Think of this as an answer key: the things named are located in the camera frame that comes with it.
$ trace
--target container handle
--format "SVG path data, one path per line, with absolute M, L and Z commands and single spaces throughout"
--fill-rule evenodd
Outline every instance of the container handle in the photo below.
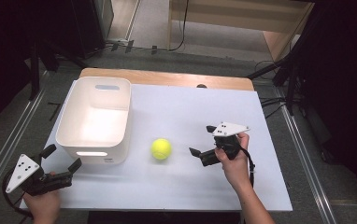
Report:
M 121 89 L 119 86 L 109 86 L 109 85 L 95 85 L 94 87 L 100 91 L 118 91 Z

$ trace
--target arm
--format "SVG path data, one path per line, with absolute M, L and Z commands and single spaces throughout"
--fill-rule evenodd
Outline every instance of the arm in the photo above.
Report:
M 245 133 L 240 133 L 237 137 L 239 138 L 240 145 L 247 149 L 249 145 L 249 136 Z M 250 183 L 248 176 L 248 158 L 245 153 L 239 151 L 236 158 L 231 161 L 223 150 L 216 148 L 215 153 L 222 163 L 222 169 L 224 170 L 228 182 L 232 185 L 239 197 L 246 223 L 275 223 Z
M 33 214 L 34 224 L 52 224 L 58 218 L 60 210 L 58 190 L 37 196 L 25 193 L 23 199 Z

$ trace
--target black strap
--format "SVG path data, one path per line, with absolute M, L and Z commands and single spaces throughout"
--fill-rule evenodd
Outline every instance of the black strap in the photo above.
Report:
M 249 152 L 245 148 L 241 148 L 241 150 L 249 158 L 249 163 L 250 163 L 250 166 L 249 166 L 249 168 L 250 168 L 250 183 L 254 187 L 254 167 L 255 167 L 255 164 L 253 163 Z

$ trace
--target white triangular marker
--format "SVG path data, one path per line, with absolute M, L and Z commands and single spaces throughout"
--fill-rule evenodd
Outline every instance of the white triangular marker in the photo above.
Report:
M 243 133 L 248 130 L 250 130 L 249 126 L 223 122 L 217 126 L 216 130 L 214 130 L 213 136 L 231 136 L 237 133 Z
M 35 161 L 30 159 L 28 156 L 21 154 L 15 170 L 13 171 L 12 177 L 7 184 L 6 193 L 12 192 L 38 169 L 39 165 Z

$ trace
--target black curtain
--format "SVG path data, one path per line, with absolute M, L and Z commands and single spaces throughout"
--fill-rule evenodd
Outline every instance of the black curtain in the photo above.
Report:
M 357 175 L 357 1 L 334 1 L 307 41 L 302 91 L 332 135 L 322 145 Z
M 30 80 L 30 55 L 19 2 L 0 1 L 0 112 Z

